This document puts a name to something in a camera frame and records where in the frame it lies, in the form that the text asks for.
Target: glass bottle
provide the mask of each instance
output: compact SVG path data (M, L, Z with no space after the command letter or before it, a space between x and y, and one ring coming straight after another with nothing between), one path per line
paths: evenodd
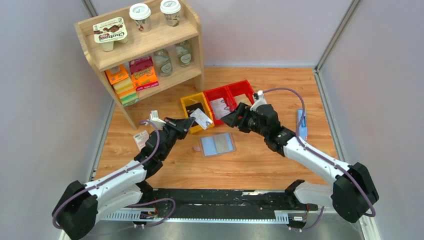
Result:
M181 67L187 67L192 63L192 46L188 40L175 44L175 50Z
M154 65L156 71L161 77L168 77L172 74L172 64L170 54L165 48L157 50L153 53Z

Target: wooden shelf board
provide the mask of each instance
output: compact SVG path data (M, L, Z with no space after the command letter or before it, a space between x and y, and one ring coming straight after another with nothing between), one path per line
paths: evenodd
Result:
M180 16L178 26L171 27L167 25L163 13L152 14L149 32L140 32L131 18L128 16L121 17L124 18L128 32L127 43L115 42L112 51L103 51L100 44L94 41L93 34L86 36L87 48L100 71L199 35L196 28L184 16Z
M172 63L172 74L167 77L162 77L158 72L156 72L159 85L138 91L137 94L140 100L148 98L154 94L162 92L163 90L169 89L177 84L183 83L202 74L201 68L198 67L195 62L191 62L191 65L187 67L180 66L178 64L177 53L175 50L169 51L169 55L171 57Z

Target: gray wall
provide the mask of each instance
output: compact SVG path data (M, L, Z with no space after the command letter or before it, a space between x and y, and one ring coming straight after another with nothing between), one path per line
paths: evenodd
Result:
M91 0L99 14L142 0ZM187 0L203 31L204 63L314 66L351 0Z
M380 195L382 239L423 239L424 2L364 0L322 70L348 162Z
M111 98L74 30L88 17L80 0L2 3L2 239L58 239L52 210L92 168Z

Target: plastic tray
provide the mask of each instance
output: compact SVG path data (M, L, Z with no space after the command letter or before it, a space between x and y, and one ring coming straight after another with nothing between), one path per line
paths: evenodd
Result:
M229 106L230 111L234 111L237 107L234 97L231 95L230 90L227 86L217 87L211 90L204 91L206 102L209 105L209 109L212 111L213 122L216 126L223 124L224 122L215 118L214 108L211 105L211 101L223 98L226 105Z
M181 104L182 104L182 109L184 111L185 117L188 118L189 114L186 111L186 106L190 106L196 103L201 103L201 105L203 106L204 109L204 113L212 120L214 120L214 117L212 115L212 111L209 108L209 105L207 104L207 100L205 98L205 95L203 94L203 92L199 92L190 96L185 96L180 98L181 100ZM207 127L208 129L213 128L215 126L215 123L212 123L209 127ZM203 130L203 128L199 125L197 126L192 126L190 128L190 133L196 133Z
M246 95L246 97L249 99L251 104L255 103L255 100L253 99L254 92L249 81L247 80L238 81L235 83L228 84L226 87L228 88L229 92L231 93L233 97Z

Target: yogurt cup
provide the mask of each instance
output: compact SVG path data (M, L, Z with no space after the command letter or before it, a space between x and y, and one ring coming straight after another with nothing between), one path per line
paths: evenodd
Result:
M138 30L143 33L152 29L150 14L152 14L152 11L144 3L137 3L129 8L129 17L134 20Z
M160 11L165 15L168 26L176 27L180 24L181 4L178 0L163 0L160 2Z
M127 43L127 29L124 19L115 17L113 19L93 25L94 41L101 45L103 51L108 52L114 49L114 42Z

